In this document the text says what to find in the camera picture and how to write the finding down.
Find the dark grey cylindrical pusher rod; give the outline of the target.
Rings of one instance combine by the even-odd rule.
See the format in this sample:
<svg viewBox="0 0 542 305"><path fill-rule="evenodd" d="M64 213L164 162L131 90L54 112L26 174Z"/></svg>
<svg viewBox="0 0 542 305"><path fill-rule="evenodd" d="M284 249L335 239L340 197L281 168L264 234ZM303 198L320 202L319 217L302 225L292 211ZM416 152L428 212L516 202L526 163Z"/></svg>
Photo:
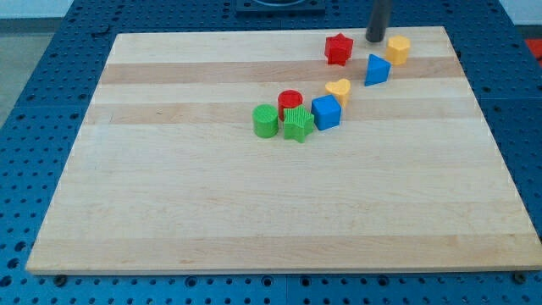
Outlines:
<svg viewBox="0 0 542 305"><path fill-rule="evenodd" d="M368 42L381 42L390 22L392 0L374 0L365 38Z"/></svg>

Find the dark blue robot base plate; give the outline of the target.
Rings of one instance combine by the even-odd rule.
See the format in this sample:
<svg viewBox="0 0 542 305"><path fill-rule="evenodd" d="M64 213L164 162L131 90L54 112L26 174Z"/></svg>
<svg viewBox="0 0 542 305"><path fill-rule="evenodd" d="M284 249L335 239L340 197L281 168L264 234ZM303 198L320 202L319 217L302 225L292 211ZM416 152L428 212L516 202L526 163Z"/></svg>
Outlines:
<svg viewBox="0 0 542 305"><path fill-rule="evenodd" d="M234 0L235 12L244 14L323 14L325 0Z"/></svg>

